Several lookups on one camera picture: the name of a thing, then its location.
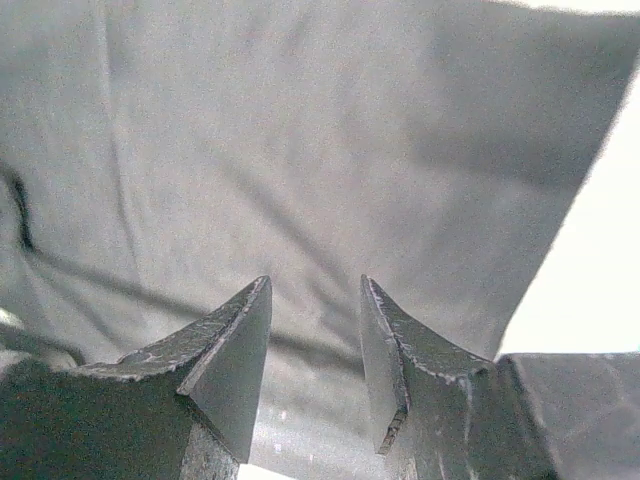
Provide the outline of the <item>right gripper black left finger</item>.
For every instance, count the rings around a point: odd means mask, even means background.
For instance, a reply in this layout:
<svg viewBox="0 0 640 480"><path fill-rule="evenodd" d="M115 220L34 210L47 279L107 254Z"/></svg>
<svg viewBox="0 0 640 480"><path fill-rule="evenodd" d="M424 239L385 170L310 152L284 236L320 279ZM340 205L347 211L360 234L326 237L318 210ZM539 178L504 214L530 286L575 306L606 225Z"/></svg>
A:
<svg viewBox="0 0 640 480"><path fill-rule="evenodd" d="M5 479L234 479L246 463L272 317L266 276L114 363L1 326Z"/></svg>

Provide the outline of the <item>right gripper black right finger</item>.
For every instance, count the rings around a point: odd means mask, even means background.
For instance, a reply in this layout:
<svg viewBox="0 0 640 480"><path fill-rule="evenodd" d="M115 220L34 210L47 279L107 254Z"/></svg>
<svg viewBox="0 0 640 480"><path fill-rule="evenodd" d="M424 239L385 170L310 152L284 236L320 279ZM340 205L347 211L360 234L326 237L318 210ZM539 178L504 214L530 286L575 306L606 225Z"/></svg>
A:
<svg viewBox="0 0 640 480"><path fill-rule="evenodd" d="M487 360L360 284L375 451L391 479L635 479L639 356Z"/></svg>

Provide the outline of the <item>black t-shirt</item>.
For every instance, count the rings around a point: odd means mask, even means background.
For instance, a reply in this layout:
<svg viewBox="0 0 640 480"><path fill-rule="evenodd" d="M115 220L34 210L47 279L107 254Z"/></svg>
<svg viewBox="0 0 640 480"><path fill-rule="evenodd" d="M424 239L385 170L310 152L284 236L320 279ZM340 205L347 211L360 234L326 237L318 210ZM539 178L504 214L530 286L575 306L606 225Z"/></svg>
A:
<svg viewBox="0 0 640 480"><path fill-rule="evenodd" d="M369 275L493 357L639 73L639 6L5 1L1 306L111 362L254 278L251 457L380 479Z"/></svg>

